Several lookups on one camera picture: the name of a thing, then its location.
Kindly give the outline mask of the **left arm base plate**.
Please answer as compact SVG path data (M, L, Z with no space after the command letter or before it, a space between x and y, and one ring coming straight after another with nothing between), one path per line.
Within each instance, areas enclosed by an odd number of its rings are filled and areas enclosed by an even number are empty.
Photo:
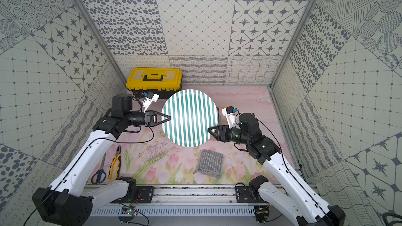
M152 203L155 188L153 186L138 186L133 195L122 198L122 203L150 204Z

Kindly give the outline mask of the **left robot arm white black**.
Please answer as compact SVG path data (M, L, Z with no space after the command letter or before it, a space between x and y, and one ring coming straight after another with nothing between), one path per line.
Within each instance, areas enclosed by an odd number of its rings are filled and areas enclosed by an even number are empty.
M170 116L164 115L165 119L158 121L162 113L149 110L158 98L156 93L145 93L141 108L134 111L134 95L118 94L113 97L112 107L96 122L88 140L71 163L47 188L38 188L34 192L32 201L35 211L44 222L81 226L94 210L116 200L131 202L136 198L137 182L132 177L118 176L88 195L83 195L83 191L98 162L118 142L119 136L128 132L129 126L152 128L171 120Z

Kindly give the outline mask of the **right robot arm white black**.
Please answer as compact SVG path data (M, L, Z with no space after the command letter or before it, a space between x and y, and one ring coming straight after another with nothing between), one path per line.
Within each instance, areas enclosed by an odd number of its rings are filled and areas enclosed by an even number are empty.
M218 125L210 127L208 132L217 141L244 144L245 151L274 175L286 193L279 191L262 175L254 178L249 186L293 225L344 225L344 211L338 205L330 205L304 181L284 157L280 146L262 134L261 123L254 114L244 113L239 116L238 128Z

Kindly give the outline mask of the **grey wiping cloth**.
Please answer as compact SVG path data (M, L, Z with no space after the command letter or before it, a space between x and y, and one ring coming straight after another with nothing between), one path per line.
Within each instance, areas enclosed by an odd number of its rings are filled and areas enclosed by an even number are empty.
M202 150L198 166L193 173L220 179L223 174L223 161L223 154L211 150Z

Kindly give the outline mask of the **green striped plate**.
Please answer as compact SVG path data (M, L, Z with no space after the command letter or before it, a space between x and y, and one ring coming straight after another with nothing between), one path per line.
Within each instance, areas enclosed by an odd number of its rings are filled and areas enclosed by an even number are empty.
M219 123L218 107L214 101L199 90L183 90L172 95L164 104L162 129L173 143L193 148L207 142L208 129Z

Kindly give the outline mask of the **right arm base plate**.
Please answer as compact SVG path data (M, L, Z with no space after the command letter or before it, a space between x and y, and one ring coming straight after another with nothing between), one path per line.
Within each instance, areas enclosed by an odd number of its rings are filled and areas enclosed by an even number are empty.
M267 204L268 202L262 200L257 191L249 186L237 184L234 187L236 201L239 204Z

